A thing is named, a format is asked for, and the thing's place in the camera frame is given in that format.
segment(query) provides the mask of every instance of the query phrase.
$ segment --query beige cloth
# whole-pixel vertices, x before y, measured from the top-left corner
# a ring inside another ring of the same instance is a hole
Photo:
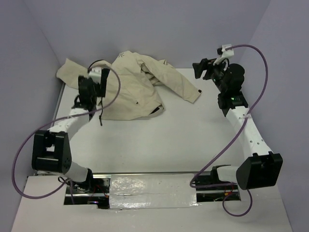
[[[126,51],[120,53],[112,65],[106,61],[99,61],[92,67],[100,65],[111,66],[121,80],[120,94],[111,106],[104,109],[103,119],[131,120],[161,114],[164,106],[154,85],[166,85],[191,103],[200,96],[199,90],[166,60],[157,61],[149,56]],[[87,69],[67,59],[56,76],[68,86],[78,88],[79,75],[88,76]],[[110,72],[107,78],[105,104],[115,97],[117,90],[117,78]]]

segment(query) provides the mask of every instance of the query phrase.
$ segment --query wall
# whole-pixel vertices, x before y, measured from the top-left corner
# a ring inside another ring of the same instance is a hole
[[[60,82],[59,63],[21,0],[0,4],[0,231],[11,231],[20,196],[11,182],[13,157],[25,137],[53,116]],[[20,155],[17,183],[31,173],[31,142]]]
[[[250,42],[269,64],[267,90],[253,117],[273,151],[283,156],[279,188],[294,232],[308,231],[309,217],[308,10],[307,0],[272,0]],[[246,49],[241,64],[252,104],[264,82],[263,63]]]
[[[113,62],[131,50],[191,67],[247,43],[270,0],[25,0],[60,63]]]

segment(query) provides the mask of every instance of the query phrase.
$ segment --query transparent plastic wrap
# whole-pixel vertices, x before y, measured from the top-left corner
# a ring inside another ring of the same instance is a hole
[[[112,175],[111,209],[198,206],[193,174]]]

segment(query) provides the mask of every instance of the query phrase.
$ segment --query purple cable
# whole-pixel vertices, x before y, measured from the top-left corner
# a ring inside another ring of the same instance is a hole
[[[83,114],[78,114],[78,115],[73,115],[73,116],[70,116],[70,117],[80,117],[80,116],[84,116],[84,115],[88,115],[88,114],[93,114],[97,111],[100,111],[102,109],[105,109],[107,107],[109,107],[111,104],[114,103],[114,101],[116,100],[116,98],[118,97],[119,93],[120,93],[120,88],[121,88],[121,83],[120,83],[120,78],[118,76],[118,74],[115,72],[114,69],[112,69],[111,67],[107,67],[107,69],[110,69],[117,77],[118,79],[118,91],[116,93],[116,96],[113,98],[113,100],[111,100],[110,103],[108,103],[107,105],[105,105],[104,107],[100,108],[100,109],[97,109],[97,110],[93,110],[93,111],[90,111],[88,113],[83,113]],[[17,186],[16,184],[16,180],[15,180],[15,167],[16,167],[16,163],[17,163],[17,159],[18,159],[18,156],[20,154],[20,151],[23,149],[23,147],[25,146],[25,144],[28,142],[28,140],[35,134],[36,131],[46,127],[46,126],[49,126],[51,125],[52,123],[54,122],[58,122],[58,121],[61,121],[61,120],[64,120],[64,119],[67,119],[68,117],[60,117],[60,118],[57,118],[55,120],[52,120],[51,122],[49,123],[46,123],[44,124],[43,126],[40,126],[39,128],[37,128],[35,131],[33,131],[25,140],[24,142],[21,144],[21,146],[19,147],[19,149],[17,150],[16,152],[16,155],[14,157],[14,160],[13,160],[13,165],[12,165],[12,183],[13,183],[13,186],[14,186],[14,189],[22,196],[22,197],[25,197],[25,198],[29,198],[29,199],[42,199],[42,198],[45,198],[45,197],[49,197],[50,195],[54,194],[55,192],[57,192],[59,189],[61,189],[68,181],[70,181],[70,192],[71,192],[71,199],[72,199],[72,203],[74,204],[74,200],[73,200],[73,195],[72,195],[72,191],[73,191],[73,183],[72,183],[72,180],[70,179],[66,179],[58,188],[56,188],[54,191],[50,192],[50,193],[47,193],[45,195],[42,195],[42,196],[29,196],[29,195],[26,195],[24,194]]]
[[[267,86],[267,82],[268,82],[268,65],[267,65],[267,62],[266,62],[266,59],[265,59],[265,56],[263,55],[263,53],[255,46],[252,46],[252,45],[249,45],[249,44],[240,44],[240,45],[235,45],[235,46],[231,46],[231,47],[228,47],[226,48],[226,50],[230,50],[230,49],[234,49],[234,48],[238,48],[238,47],[250,47],[252,49],[254,49],[255,51],[257,51],[260,56],[262,57],[263,59],[263,62],[264,62],[264,65],[265,65],[265,72],[266,72],[266,75],[265,75],[265,82],[264,82],[264,86],[263,86],[263,89],[261,91],[261,94],[259,95],[259,97],[257,98],[257,100],[253,103],[252,107],[249,109],[249,111],[247,112],[247,114],[250,114],[251,111],[254,109],[254,107],[259,103],[259,101],[261,100],[262,96],[264,95],[264,92],[266,90],[266,86]],[[245,126],[246,126],[246,123],[248,121],[248,118],[246,117],[241,128],[239,129],[239,131],[237,132],[237,134],[234,136],[234,138],[228,143],[228,145],[226,145],[225,148],[223,148],[222,151],[219,152],[218,155],[216,155],[208,164],[206,164],[205,167],[203,167],[194,177],[193,179],[190,181],[190,187],[192,188],[212,188],[212,187],[221,187],[221,186],[230,186],[230,185],[233,185],[234,183],[224,183],[224,184],[214,184],[214,185],[201,185],[201,186],[195,186],[193,185],[193,182],[195,181],[196,178],[198,178],[207,168],[209,168],[224,152],[226,152],[230,146],[237,140],[237,138],[240,136],[240,134],[242,133],[242,131],[244,130]],[[252,199],[252,195],[250,193],[249,190],[247,190],[248,193],[249,193],[249,196],[250,196],[250,206],[249,208],[247,209],[246,212],[244,212],[243,214],[240,214],[240,215],[236,215],[236,214],[232,214],[230,212],[227,211],[227,209],[225,208],[225,201],[226,199],[233,195],[233,194],[229,194],[227,195],[223,201],[222,201],[222,205],[223,205],[223,209],[231,216],[234,216],[234,217],[241,217],[241,216],[244,216],[246,215],[252,208],[252,204],[253,204],[253,199]]]

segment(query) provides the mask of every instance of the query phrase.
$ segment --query purple hose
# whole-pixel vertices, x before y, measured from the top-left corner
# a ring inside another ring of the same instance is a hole
[[[116,98],[118,97],[119,93],[120,93],[120,88],[121,88],[121,83],[120,83],[120,78],[118,76],[118,74],[115,72],[114,69],[112,69],[111,67],[106,67],[107,69],[110,69],[117,77],[118,79],[118,91],[115,95],[115,97],[113,98],[113,100],[111,100],[110,103],[108,103],[107,105],[105,105],[104,107],[100,108],[100,109],[97,109],[97,110],[93,110],[91,112],[88,112],[88,113],[83,113],[83,114],[78,114],[78,115],[73,115],[73,116],[70,116],[70,117],[80,117],[80,116],[84,116],[84,115],[88,115],[88,114],[93,114],[97,111],[100,111],[102,109],[105,109],[107,107],[109,107],[111,104],[114,103],[114,101],[116,100]],[[25,146],[25,144],[28,142],[28,140],[35,134],[36,131],[46,127],[46,126],[49,126],[51,125],[52,123],[54,122],[58,122],[58,121],[61,121],[61,120],[64,120],[64,119],[67,119],[68,117],[60,117],[60,118],[57,118],[55,120],[52,120],[51,122],[49,123],[46,123],[44,124],[43,126],[40,126],[39,128],[37,128],[36,130],[34,130],[25,140],[24,142],[21,144],[21,146],[19,147],[19,149],[17,150],[16,152],[16,155],[14,157],[14,160],[13,160],[13,165],[12,165],[12,183],[13,183],[13,186],[14,186],[14,189],[22,196],[22,197],[25,197],[25,198],[29,198],[29,199],[42,199],[42,198],[45,198],[45,197],[48,197],[52,194],[54,194],[55,192],[57,192],[59,189],[61,189],[68,181],[70,181],[70,191],[71,191],[71,199],[72,199],[72,203],[74,204],[74,200],[73,200],[73,196],[72,196],[72,191],[73,191],[73,184],[72,184],[72,180],[70,179],[66,179],[58,188],[56,188],[54,191],[50,192],[50,193],[47,193],[45,195],[42,195],[42,196],[29,196],[29,195],[26,195],[24,194],[17,186],[16,184],[16,180],[15,180],[15,167],[16,167],[16,162],[17,162],[17,159],[18,159],[18,156],[20,154],[20,151],[23,149],[23,147]]]
[[[233,49],[233,48],[238,48],[238,47],[250,47],[252,49],[254,49],[255,51],[257,51],[260,56],[262,57],[263,59],[263,62],[264,62],[264,65],[265,65],[265,71],[266,71],[266,75],[265,75],[265,82],[264,82],[264,86],[263,86],[263,89],[261,91],[261,94],[259,95],[259,97],[257,98],[257,100],[253,103],[252,107],[249,109],[249,111],[247,112],[247,114],[250,114],[251,111],[254,109],[254,107],[259,103],[259,101],[261,100],[262,96],[264,95],[264,92],[266,90],[266,86],[267,86],[267,82],[268,82],[268,65],[267,65],[267,62],[266,62],[266,59],[265,59],[265,56],[263,55],[263,53],[255,46],[252,46],[252,45],[249,45],[249,44],[240,44],[240,45],[235,45],[235,46],[231,46],[231,47],[228,47],[226,48],[226,50],[230,50],[230,49]],[[203,167],[194,177],[193,179],[190,181],[190,186],[192,188],[212,188],[212,187],[221,187],[221,186],[230,186],[230,185],[233,185],[234,183],[224,183],[224,184],[214,184],[214,185],[201,185],[201,186],[195,186],[193,185],[193,182],[196,180],[196,178],[198,178],[207,168],[209,168],[224,152],[226,152],[230,146],[237,140],[237,138],[240,136],[240,134],[242,133],[242,131],[244,130],[245,126],[246,126],[246,123],[248,121],[248,118],[246,117],[241,128],[239,129],[239,131],[237,132],[237,134],[234,136],[234,138],[228,143],[228,145],[226,145],[225,148],[223,148],[222,151],[219,152],[218,155],[216,155],[208,164],[206,164],[205,167]],[[230,212],[227,211],[227,209],[225,208],[225,200],[232,194],[229,194],[227,195],[224,199],[223,199],[223,209],[231,216],[234,216],[234,217],[241,217],[241,216],[244,216],[246,215],[252,208],[252,204],[253,204],[253,199],[252,199],[252,195],[250,193],[249,190],[247,190],[248,193],[249,193],[249,196],[250,196],[250,206],[248,208],[248,210],[246,212],[244,212],[243,214],[240,214],[240,215],[235,215],[235,214],[232,214]]]

